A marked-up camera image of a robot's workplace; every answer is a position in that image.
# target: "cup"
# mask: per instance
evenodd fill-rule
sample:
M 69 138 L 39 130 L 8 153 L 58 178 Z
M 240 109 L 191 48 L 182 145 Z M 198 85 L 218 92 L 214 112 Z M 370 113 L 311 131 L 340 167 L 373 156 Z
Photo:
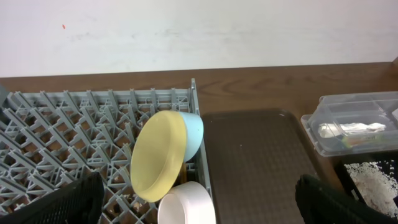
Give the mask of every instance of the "cup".
M 162 199 L 159 224 L 216 224 L 216 213 L 207 190 L 196 182 L 172 188 Z
M 187 147 L 184 156 L 184 162 L 187 162 L 198 152 L 203 140 L 203 121 L 197 114 L 180 112 L 180 115 L 187 132 Z

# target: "brown wooden surface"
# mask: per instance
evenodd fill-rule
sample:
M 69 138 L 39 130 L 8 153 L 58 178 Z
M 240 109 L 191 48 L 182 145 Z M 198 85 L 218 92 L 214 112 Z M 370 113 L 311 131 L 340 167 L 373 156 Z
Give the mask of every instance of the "brown wooden surface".
M 398 69 L 390 62 L 0 78 L 0 84 L 22 92 L 148 90 L 188 88 L 191 78 L 197 82 L 201 114 L 283 108 L 300 119 L 316 109 L 323 95 L 398 90 Z M 321 175 L 341 189 L 333 160 L 315 151 L 312 156 L 320 164 Z

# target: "clear plastic container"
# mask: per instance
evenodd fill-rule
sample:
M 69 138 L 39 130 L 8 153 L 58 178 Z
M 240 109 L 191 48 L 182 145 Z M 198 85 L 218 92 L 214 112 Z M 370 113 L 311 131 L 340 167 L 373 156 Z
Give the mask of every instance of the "clear plastic container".
M 394 91 L 323 96 L 314 114 L 302 116 L 301 121 L 319 154 L 339 156 L 398 149 L 397 118 L 398 91 Z M 382 128 L 352 133 L 346 127 L 353 123 L 376 123 Z

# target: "dish rack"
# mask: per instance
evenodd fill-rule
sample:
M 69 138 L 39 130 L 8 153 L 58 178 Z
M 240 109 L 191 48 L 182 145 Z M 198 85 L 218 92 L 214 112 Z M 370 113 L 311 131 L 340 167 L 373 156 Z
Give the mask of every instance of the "dish rack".
M 98 171 L 105 197 L 99 223 L 157 223 L 156 203 L 139 198 L 129 168 L 145 122 L 160 110 L 199 113 L 189 89 L 8 93 L 0 89 L 0 216 Z M 211 196 L 202 141 L 187 163 Z

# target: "white object in container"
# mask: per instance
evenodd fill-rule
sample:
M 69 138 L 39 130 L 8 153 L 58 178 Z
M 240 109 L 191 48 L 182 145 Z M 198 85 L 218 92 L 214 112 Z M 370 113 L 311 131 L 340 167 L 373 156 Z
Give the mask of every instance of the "white object in container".
M 162 199 L 157 214 L 159 224 L 215 224 L 213 201 L 196 182 L 172 188 Z
M 322 156 L 398 149 L 398 91 L 331 95 L 320 98 L 302 124 Z M 366 127 L 364 133 L 348 126 Z

